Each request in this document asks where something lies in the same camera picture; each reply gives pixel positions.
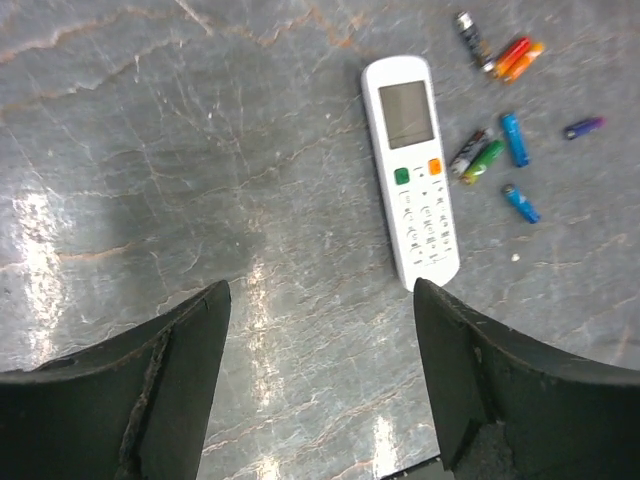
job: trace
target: remote control screen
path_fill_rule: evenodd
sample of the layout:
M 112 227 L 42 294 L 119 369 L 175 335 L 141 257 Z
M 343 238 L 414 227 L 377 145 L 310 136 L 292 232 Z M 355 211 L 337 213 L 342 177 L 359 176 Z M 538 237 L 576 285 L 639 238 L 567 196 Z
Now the remote control screen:
M 423 81 L 383 87 L 380 98 L 392 150 L 434 139 Z

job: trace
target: blue battery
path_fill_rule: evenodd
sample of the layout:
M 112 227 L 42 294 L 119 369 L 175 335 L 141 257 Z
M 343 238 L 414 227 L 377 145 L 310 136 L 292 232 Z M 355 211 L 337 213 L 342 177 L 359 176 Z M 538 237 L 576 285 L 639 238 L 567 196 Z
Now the blue battery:
M 515 113 L 508 113 L 502 117 L 502 128 L 509 141 L 511 152 L 513 154 L 513 163 L 516 167 L 526 167 L 529 165 L 529 152 L 524 144 L 520 125 Z
M 507 197 L 509 203 L 520 212 L 520 215 L 527 219 L 527 222 L 538 223 L 540 221 L 540 215 L 536 212 L 536 209 L 533 208 L 531 202 L 527 200 L 527 197 L 525 197 L 514 184 L 510 183 L 502 187 L 502 193 Z

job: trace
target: remote control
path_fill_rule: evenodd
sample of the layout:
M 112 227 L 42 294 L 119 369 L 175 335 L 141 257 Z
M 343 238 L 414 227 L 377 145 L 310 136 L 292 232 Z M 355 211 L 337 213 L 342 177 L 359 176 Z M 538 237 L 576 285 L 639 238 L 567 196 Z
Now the remote control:
M 398 275 L 443 286 L 460 268 L 427 62 L 401 55 L 362 73 L 362 91 Z

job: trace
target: marble surface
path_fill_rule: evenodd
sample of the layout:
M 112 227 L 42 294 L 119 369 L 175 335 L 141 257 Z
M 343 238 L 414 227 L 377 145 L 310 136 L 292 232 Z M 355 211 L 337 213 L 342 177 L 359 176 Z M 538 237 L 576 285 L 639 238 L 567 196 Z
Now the marble surface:
M 496 49 L 524 32 L 547 52 L 490 82 L 452 27 L 461 7 Z M 1 2 L 0 370 L 227 279 L 199 478 L 373 479 L 437 453 L 358 87 L 402 53 L 431 63 L 448 157 L 511 109 L 533 157 L 453 185 L 448 290 L 640 368 L 639 52 L 633 0 Z M 561 138 L 593 114 L 606 129 Z M 540 224 L 500 197 L 507 181 Z

